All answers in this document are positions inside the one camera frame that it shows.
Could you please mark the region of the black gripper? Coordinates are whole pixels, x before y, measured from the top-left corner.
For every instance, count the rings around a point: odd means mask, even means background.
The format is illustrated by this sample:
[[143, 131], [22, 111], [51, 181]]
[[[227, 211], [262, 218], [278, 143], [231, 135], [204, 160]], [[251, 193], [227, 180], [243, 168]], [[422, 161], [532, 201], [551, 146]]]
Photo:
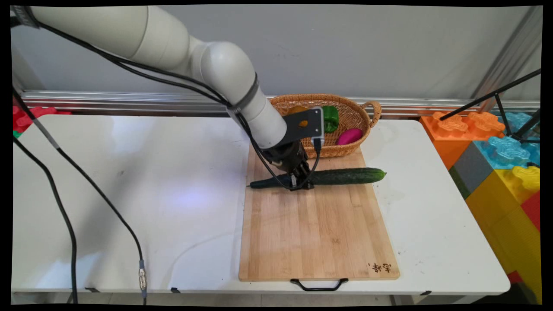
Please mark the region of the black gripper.
[[290, 175], [292, 191], [314, 189], [308, 156], [300, 140], [261, 150], [264, 158], [280, 171]]

